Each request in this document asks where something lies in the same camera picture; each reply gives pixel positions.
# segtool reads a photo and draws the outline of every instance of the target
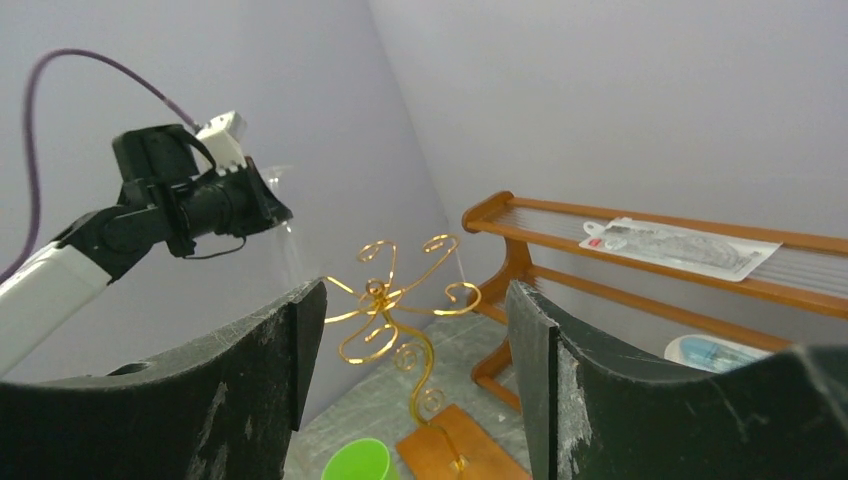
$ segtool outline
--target gold jewelry tree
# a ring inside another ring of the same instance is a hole
[[[368,263],[377,258],[384,248],[391,250],[388,281],[372,278],[366,282],[364,292],[357,292],[334,277],[325,277],[327,281],[357,299],[355,310],[327,318],[325,323],[342,322],[358,316],[367,317],[365,323],[356,332],[339,344],[339,356],[352,365],[362,365],[382,358],[392,350],[401,334],[412,337],[411,341],[400,345],[395,350],[394,364],[402,371],[410,371],[418,364],[419,356],[423,356],[424,359],[421,377],[409,397],[409,414],[418,425],[418,429],[397,444],[398,453],[416,478],[427,480],[526,478],[526,473],[521,470],[521,467],[467,413],[456,405],[450,405],[442,410],[445,400],[444,392],[438,388],[425,388],[436,361],[433,343],[424,332],[397,322],[391,314],[392,310],[397,309],[443,317],[462,315],[472,311],[482,297],[480,290],[468,282],[455,282],[445,287],[445,294],[453,303],[458,301],[454,294],[458,290],[465,289],[473,292],[473,301],[464,308],[431,310],[401,305],[404,296],[427,280],[458,247],[459,237],[456,235],[445,234],[433,237],[423,245],[422,250],[425,254],[441,252],[439,260],[411,284],[395,288],[397,245],[388,240],[366,245],[356,257],[362,263]],[[388,339],[376,352],[368,356],[348,355],[347,347],[363,334],[365,336],[362,339],[366,344],[374,343],[381,336]],[[428,419],[423,412],[436,415]]]

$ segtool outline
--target white package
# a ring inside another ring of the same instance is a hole
[[[582,248],[729,282],[740,282],[780,247],[661,223],[617,218],[606,226],[586,222]]]

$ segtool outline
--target gray floor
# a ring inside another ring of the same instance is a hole
[[[447,404],[464,409],[529,471],[521,416],[470,379],[471,368],[503,341],[506,327],[487,317],[468,315],[438,319],[425,331],[436,347],[436,367],[428,386],[444,390]],[[384,361],[303,431],[294,434],[286,460],[286,479],[320,479],[330,457],[362,437],[377,438],[388,445],[401,478],[413,478],[394,445],[415,430],[407,405],[419,372],[402,372],[391,359]],[[500,380],[515,391],[511,369]]]

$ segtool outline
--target white wall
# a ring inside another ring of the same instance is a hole
[[[452,228],[498,190],[848,236],[848,2],[371,0]],[[468,236],[470,281],[503,246]],[[848,324],[537,251],[539,263],[798,341]],[[657,353],[686,329],[573,292]]]
[[[2,264],[18,252],[28,214],[24,79],[40,54],[61,46],[125,62],[199,119],[239,110],[249,124],[245,148],[259,166],[295,166],[283,201],[311,234],[323,273],[361,287],[381,272],[366,272],[354,256],[386,237],[401,245],[400,280],[409,280],[430,264],[419,245],[447,227],[365,0],[7,1],[0,45]],[[84,212],[114,203],[114,136],[177,119],[128,79],[86,59],[55,62],[38,93],[43,243]],[[200,248],[233,243],[204,239]],[[273,235],[265,235],[236,255],[187,262],[158,247],[7,379],[104,374],[252,312],[285,288],[274,248]],[[410,301],[442,305],[440,280],[457,276],[455,265],[446,266]],[[331,313],[352,307],[343,301],[333,292]],[[366,374],[336,356],[353,327],[325,331],[307,419]]]

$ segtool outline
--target purple cable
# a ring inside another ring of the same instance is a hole
[[[106,57],[96,52],[92,52],[90,50],[84,50],[79,48],[60,48],[48,52],[43,57],[41,57],[30,71],[29,78],[27,79],[26,94],[24,96],[23,137],[24,156],[26,159],[27,177],[29,180],[29,230],[27,231],[26,242],[24,243],[24,248],[23,250],[21,250],[20,255],[18,255],[18,258],[15,259],[15,261],[12,262],[12,264],[9,265],[3,271],[2,275],[0,275],[0,284],[2,284],[6,280],[8,280],[12,275],[14,275],[14,273],[18,271],[19,268],[21,268],[24,262],[26,262],[29,256],[32,255],[33,250],[35,250],[35,242],[38,238],[38,229],[41,225],[41,185],[39,183],[38,161],[35,152],[35,89],[38,86],[38,80],[41,78],[41,74],[47,64],[50,63],[51,60],[65,55],[77,55],[81,57],[92,58],[94,60],[103,62],[106,65],[109,65],[110,67],[114,67],[120,70],[128,77],[132,78],[136,82],[140,83],[144,88],[149,90],[150,93],[155,95],[156,98],[161,100],[168,108],[170,108],[174,113],[176,113],[177,116],[179,116],[183,122],[191,126],[191,128],[193,128],[195,132],[199,131],[201,128],[200,125],[198,125],[194,121],[194,119],[192,119],[182,108],[180,108],[177,104],[168,99],[165,94],[163,94],[159,91],[159,89],[151,85],[150,82],[141,78],[137,73],[122,65],[120,62],[112,60],[109,57]]]

